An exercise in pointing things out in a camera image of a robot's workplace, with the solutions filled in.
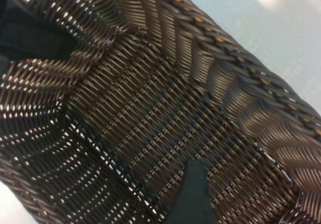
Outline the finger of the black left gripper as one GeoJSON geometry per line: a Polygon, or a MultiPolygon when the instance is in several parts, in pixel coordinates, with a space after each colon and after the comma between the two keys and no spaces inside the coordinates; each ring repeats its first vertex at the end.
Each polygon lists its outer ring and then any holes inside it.
{"type": "Polygon", "coordinates": [[[10,60],[64,60],[76,45],[70,33],[34,13],[26,0],[1,0],[1,55],[10,60]]]}

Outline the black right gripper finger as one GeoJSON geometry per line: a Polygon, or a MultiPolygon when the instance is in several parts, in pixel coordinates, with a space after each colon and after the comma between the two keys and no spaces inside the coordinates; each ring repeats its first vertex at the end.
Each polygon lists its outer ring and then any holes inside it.
{"type": "Polygon", "coordinates": [[[165,223],[217,223],[211,207],[207,170],[201,160],[190,160],[183,183],[165,223]]]}

